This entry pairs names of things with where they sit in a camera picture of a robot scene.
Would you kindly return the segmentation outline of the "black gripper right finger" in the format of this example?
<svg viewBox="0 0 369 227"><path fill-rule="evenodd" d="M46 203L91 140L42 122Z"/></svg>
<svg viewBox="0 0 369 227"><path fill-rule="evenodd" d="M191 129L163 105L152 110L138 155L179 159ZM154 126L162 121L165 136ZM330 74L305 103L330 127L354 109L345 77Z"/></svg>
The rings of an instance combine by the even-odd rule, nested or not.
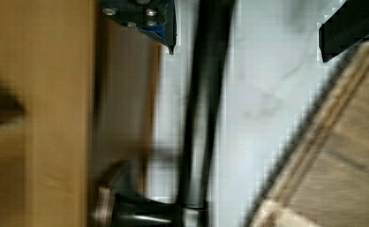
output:
<svg viewBox="0 0 369 227"><path fill-rule="evenodd" d="M345 0L319 28L322 61L331 61L349 47L368 39L369 0Z"/></svg>

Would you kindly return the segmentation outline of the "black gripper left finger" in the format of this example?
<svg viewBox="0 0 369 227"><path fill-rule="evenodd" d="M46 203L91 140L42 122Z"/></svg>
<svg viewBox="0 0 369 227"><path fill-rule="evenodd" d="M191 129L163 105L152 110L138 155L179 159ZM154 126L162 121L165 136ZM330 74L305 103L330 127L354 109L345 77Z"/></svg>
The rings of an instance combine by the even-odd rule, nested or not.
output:
<svg viewBox="0 0 369 227"><path fill-rule="evenodd" d="M98 0L100 11L115 23L134 27L174 54L177 41L175 0Z"/></svg>

